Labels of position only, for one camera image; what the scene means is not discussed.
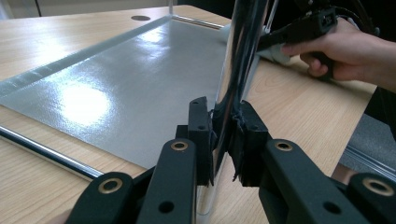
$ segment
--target gray floor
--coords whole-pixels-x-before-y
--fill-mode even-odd
[[[396,182],[396,142],[387,124],[363,115],[340,163],[359,173],[375,173]]]

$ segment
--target chrome bar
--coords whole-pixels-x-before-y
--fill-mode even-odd
[[[274,20],[274,16],[276,13],[278,3],[279,3],[279,0],[274,1],[270,16],[268,17],[268,22],[267,22],[267,24],[265,24],[265,33],[267,33],[267,34],[269,34],[271,32],[271,26],[272,26],[272,22]]]
[[[173,15],[173,0],[168,0],[169,14]]]
[[[17,145],[24,149],[28,149],[29,152],[34,152],[40,157],[47,159],[57,165],[60,165],[67,170],[78,174],[84,178],[95,179],[103,173],[92,168],[91,166],[84,164],[80,161],[76,161],[70,157],[65,156],[49,147],[45,147],[27,137],[24,137],[18,133],[12,132],[10,129],[0,126],[0,136],[8,140],[11,144]]]
[[[230,121],[240,113],[242,95],[262,33],[267,8],[267,0],[235,2],[218,98],[213,113],[213,127],[219,138],[216,149],[219,150],[217,170],[231,139]]]
[[[217,30],[219,30],[219,29],[224,27],[222,25],[218,25],[218,24],[215,24],[215,23],[211,23],[211,22],[207,22],[207,21],[200,21],[200,20],[187,18],[187,17],[182,17],[182,16],[178,16],[178,15],[175,15],[175,14],[172,16],[172,19],[174,19],[176,21],[184,21],[184,22],[192,23],[192,24],[195,24],[195,25],[201,25],[201,26],[205,26],[205,27],[212,28],[212,29],[217,29]]]

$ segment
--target brass insert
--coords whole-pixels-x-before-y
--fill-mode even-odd
[[[293,149],[293,147],[291,146],[291,144],[286,143],[286,142],[277,142],[275,144],[275,147],[279,150],[282,151],[291,151]]]
[[[363,185],[370,191],[382,196],[390,197],[395,193],[394,189],[387,183],[370,177],[363,179]]]
[[[183,150],[185,150],[188,146],[189,146],[189,144],[187,144],[187,143],[185,143],[185,142],[174,142],[174,143],[171,145],[171,148],[172,148],[173,150],[176,150],[176,151],[183,151]]]
[[[109,178],[99,185],[99,192],[109,194],[119,190],[122,186],[122,180],[119,178]]]

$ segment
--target hand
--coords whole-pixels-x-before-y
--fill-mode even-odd
[[[309,65],[308,73],[323,76],[328,67],[309,52],[321,51],[334,60],[333,77],[338,80],[360,80],[396,91],[396,44],[367,35],[348,21],[338,24],[326,35],[299,44],[287,44],[282,52],[300,54]]]

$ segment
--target vertical metal pole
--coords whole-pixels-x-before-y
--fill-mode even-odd
[[[168,0],[169,15],[173,15],[173,0]]]
[[[239,106],[264,24],[267,0],[236,0],[225,61],[213,113],[214,131],[219,138],[213,151],[215,186],[198,188],[197,213],[208,214],[216,193],[223,156],[231,140],[232,117],[240,113]]]

